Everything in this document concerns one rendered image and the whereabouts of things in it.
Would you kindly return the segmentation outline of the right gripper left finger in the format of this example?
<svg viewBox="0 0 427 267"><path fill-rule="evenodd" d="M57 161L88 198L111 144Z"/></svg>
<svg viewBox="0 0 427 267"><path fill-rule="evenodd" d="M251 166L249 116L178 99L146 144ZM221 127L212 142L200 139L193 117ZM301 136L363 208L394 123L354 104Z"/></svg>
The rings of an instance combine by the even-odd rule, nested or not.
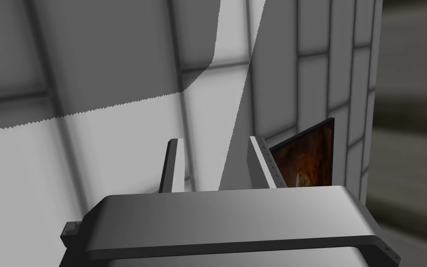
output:
<svg viewBox="0 0 427 267"><path fill-rule="evenodd" d="M184 139L168 141L159 193L185 191L185 148Z"/></svg>

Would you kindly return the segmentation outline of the brown framed wall picture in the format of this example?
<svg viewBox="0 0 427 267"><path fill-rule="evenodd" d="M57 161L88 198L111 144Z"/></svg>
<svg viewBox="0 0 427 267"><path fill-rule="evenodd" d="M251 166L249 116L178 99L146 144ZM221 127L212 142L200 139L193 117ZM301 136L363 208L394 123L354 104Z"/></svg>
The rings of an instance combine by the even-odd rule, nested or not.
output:
<svg viewBox="0 0 427 267"><path fill-rule="evenodd" d="M335 119L327 118L269 149L282 187L332 185L334 127Z"/></svg>

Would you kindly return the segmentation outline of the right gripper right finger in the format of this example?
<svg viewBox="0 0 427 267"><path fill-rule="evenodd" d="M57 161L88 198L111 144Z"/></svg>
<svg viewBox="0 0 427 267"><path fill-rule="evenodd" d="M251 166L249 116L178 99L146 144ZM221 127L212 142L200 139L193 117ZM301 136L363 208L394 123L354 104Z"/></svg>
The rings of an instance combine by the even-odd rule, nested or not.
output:
<svg viewBox="0 0 427 267"><path fill-rule="evenodd" d="M259 136L249 137L247 165L253 189L287 187L265 140Z"/></svg>

